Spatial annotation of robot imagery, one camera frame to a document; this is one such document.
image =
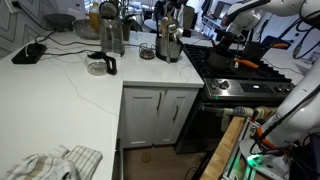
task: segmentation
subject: kitchen counter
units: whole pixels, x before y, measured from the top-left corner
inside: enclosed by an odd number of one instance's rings
[[[55,33],[52,38],[60,43],[84,42],[72,32]],[[154,39],[154,34],[132,32],[129,43],[151,45]],[[100,50],[59,46],[50,40],[44,44],[46,53]],[[125,56],[117,59],[116,76],[93,76],[84,64],[86,53],[43,56],[37,64],[14,65],[11,58],[20,49],[0,60],[0,177],[31,154],[47,153],[58,145],[70,150],[83,145],[103,154],[93,179],[111,179],[123,86],[203,86],[184,53],[179,62],[167,64],[145,61],[138,55],[139,47],[128,46]]]

